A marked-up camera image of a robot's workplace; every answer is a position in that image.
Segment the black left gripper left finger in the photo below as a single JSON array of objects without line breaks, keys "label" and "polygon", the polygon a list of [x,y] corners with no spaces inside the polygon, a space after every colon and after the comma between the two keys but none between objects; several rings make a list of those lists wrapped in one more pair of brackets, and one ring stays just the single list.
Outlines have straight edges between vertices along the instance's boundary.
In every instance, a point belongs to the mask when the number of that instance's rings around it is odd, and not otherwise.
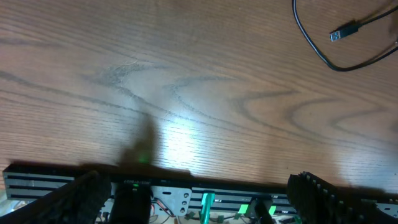
[{"label": "black left gripper left finger", "polygon": [[111,195],[107,175],[90,171],[44,197],[1,217],[1,224],[94,223]]}]

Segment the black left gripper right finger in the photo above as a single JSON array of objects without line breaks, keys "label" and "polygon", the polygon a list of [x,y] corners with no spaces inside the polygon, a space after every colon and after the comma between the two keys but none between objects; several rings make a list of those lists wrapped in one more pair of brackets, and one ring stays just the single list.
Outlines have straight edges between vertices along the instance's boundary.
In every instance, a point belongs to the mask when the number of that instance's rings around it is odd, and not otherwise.
[{"label": "black left gripper right finger", "polygon": [[397,200],[366,198],[309,173],[291,175],[287,198],[303,223],[397,224]]}]

